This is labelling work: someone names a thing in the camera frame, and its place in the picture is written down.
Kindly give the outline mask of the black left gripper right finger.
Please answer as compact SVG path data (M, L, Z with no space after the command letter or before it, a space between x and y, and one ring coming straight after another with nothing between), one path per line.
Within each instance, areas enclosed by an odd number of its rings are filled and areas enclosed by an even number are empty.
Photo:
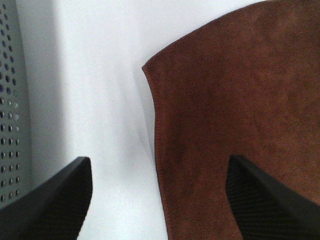
M225 191L244 240L320 238L320 206L242 155L229 157Z

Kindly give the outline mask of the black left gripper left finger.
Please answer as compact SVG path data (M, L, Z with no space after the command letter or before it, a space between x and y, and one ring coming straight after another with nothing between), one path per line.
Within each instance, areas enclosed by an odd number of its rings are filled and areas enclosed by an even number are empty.
M93 193L88 157L78 157L49 180L0 210L2 240L75 240Z

